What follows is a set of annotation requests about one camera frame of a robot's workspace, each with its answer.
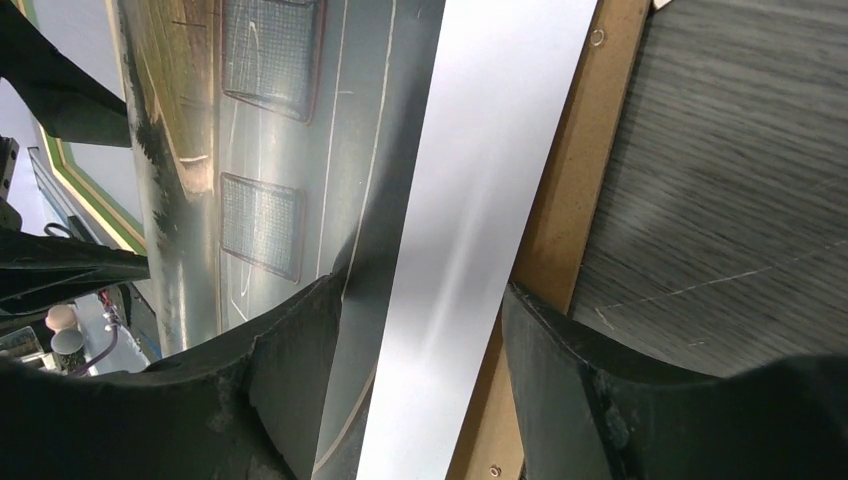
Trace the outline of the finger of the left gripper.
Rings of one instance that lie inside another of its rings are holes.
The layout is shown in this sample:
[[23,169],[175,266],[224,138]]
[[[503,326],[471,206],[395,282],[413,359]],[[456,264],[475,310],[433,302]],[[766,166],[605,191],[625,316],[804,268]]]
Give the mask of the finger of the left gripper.
[[147,258],[136,253],[73,238],[1,231],[2,321],[149,277]]
[[131,146],[126,103],[64,56],[11,1],[1,3],[1,77],[48,135]]

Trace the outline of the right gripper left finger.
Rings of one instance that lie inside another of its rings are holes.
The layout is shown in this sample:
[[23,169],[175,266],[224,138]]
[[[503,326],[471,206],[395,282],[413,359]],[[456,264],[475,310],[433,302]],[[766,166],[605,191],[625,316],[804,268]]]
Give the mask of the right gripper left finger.
[[308,479],[344,279],[139,373],[1,363],[5,479]]

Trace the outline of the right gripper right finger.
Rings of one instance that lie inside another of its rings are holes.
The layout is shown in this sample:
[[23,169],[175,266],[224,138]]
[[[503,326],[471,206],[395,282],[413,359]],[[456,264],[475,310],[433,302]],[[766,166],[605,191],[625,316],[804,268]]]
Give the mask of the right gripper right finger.
[[720,378],[566,318],[517,284],[502,331],[530,479],[843,479],[847,360]]

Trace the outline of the wooden picture frame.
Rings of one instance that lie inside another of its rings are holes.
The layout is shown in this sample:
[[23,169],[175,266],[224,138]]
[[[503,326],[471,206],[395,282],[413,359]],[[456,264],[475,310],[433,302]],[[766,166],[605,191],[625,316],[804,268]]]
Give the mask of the wooden picture frame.
[[[110,92],[124,97],[112,1],[15,1],[57,49]],[[139,190],[128,148],[75,143],[35,122],[39,159],[66,191],[76,214],[102,243],[146,253]]]

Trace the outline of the landscape photo print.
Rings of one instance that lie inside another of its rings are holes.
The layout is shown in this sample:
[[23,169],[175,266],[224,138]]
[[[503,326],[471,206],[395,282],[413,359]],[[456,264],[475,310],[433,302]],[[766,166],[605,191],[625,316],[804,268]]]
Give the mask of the landscape photo print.
[[297,476],[447,476],[596,8],[114,3],[163,355],[334,280]]

